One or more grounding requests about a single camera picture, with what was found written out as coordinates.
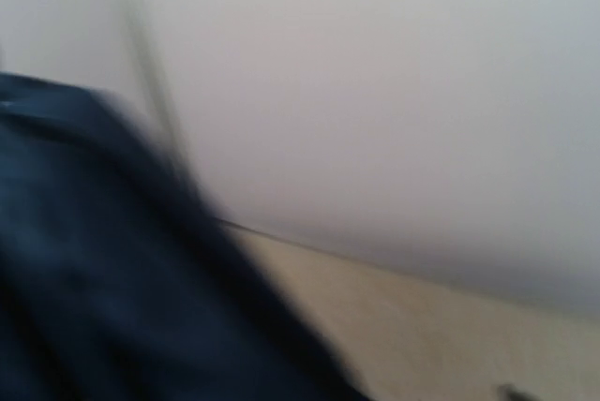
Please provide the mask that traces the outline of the navy blue student backpack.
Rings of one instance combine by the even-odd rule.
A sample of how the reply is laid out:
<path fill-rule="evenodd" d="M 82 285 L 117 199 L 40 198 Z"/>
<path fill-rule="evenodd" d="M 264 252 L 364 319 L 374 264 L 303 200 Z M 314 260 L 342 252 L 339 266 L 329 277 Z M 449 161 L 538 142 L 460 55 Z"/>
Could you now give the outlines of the navy blue student backpack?
<path fill-rule="evenodd" d="M 103 97 L 1 77 L 5 400 L 360 400 Z"/>

